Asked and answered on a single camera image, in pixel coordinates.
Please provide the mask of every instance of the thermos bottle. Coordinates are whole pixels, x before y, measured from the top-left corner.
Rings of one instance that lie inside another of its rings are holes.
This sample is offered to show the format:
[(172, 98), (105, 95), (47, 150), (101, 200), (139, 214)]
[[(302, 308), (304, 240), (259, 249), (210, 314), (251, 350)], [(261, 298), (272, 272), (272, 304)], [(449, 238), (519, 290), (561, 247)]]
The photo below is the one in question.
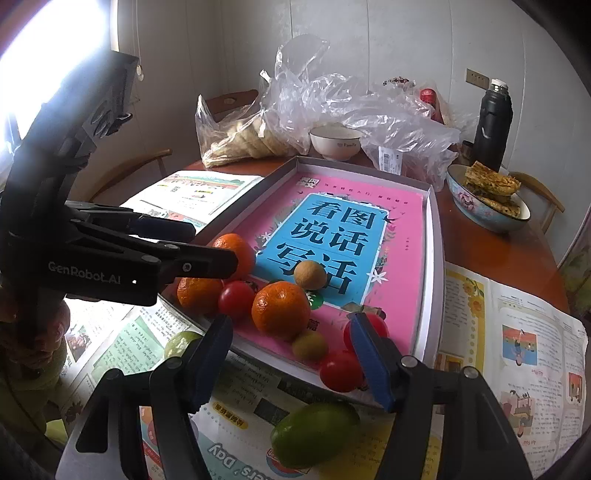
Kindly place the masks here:
[(480, 120), (472, 148), (472, 161), (478, 160), (494, 171), (499, 171), (511, 120), (513, 109), (507, 84), (492, 79), (480, 104)]

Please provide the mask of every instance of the wall switch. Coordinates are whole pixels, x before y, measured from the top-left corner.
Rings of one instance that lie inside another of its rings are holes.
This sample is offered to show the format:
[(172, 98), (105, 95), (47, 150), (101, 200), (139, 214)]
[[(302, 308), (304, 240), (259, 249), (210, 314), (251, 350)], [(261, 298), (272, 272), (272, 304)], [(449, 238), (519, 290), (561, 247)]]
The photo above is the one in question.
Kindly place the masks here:
[(484, 88), (485, 90), (491, 84), (491, 80), (485, 77), (482, 73), (475, 72), (474, 70), (466, 69), (466, 81), (477, 87)]

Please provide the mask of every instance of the pink book cover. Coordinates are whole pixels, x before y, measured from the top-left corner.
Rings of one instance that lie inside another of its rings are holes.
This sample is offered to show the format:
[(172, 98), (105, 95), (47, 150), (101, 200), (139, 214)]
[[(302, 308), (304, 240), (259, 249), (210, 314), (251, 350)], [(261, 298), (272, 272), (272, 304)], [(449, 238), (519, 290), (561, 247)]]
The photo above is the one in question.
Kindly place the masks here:
[[(329, 281), (307, 291), (308, 328), (330, 351), (345, 349), (351, 305), (381, 308), (389, 336), (403, 355), (412, 351), (423, 292), (424, 215), (419, 193), (361, 181), (296, 174), (234, 230), (256, 250), (252, 280), (294, 283), (298, 262), (315, 260)], [(264, 336), (252, 322), (235, 333), (294, 362), (287, 342)]]

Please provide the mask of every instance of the lime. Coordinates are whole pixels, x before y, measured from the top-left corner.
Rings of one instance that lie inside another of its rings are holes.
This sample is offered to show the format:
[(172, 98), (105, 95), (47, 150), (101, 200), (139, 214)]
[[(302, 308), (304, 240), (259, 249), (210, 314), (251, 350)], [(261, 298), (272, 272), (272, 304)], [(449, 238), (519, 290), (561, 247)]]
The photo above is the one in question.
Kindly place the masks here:
[(192, 330), (185, 330), (184, 332), (177, 333), (164, 347), (164, 358), (166, 359), (171, 356), (183, 356), (183, 353), (189, 344), (198, 338), (203, 338), (203, 335), (193, 332)]
[(348, 403), (306, 405), (273, 429), (273, 453), (287, 468), (309, 468), (341, 452), (358, 425), (359, 415)]

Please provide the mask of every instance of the white wall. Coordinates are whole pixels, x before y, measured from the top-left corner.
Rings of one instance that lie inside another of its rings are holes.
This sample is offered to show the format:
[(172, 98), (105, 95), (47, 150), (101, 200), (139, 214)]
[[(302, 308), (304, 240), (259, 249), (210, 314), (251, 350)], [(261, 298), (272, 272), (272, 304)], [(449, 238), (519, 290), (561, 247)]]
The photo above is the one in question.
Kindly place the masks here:
[[(331, 42), (328, 70), (368, 86), (402, 75), (434, 80), (452, 108), (478, 114), (484, 91), (466, 68), (509, 85), (513, 122), (504, 166), (543, 182), (565, 205), (547, 232), (557, 261), (591, 203), (591, 99), (546, 31), (511, 0), (219, 0), (230, 89), (256, 88), (292, 35)], [(544, 202), (527, 196), (542, 215)]]
[[(194, 123), (197, 97), (202, 93), (211, 98), (227, 88), (222, 83), (220, 14), (215, 1), (138, 2), (144, 79), (136, 79), (134, 84), (134, 119), (100, 142), (89, 166), (76, 179), (72, 199), (85, 197), (112, 166), (139, 155), (172, 148), (173, 155), (164, 160), (169, 173), (199, 160)], [(132, 0), (119, 0), (118, 28), (120, 51), (137, 56)], [(157, 166), (148, 165), (99, 196), (98, 201), (119, 204), (159, 179)]]

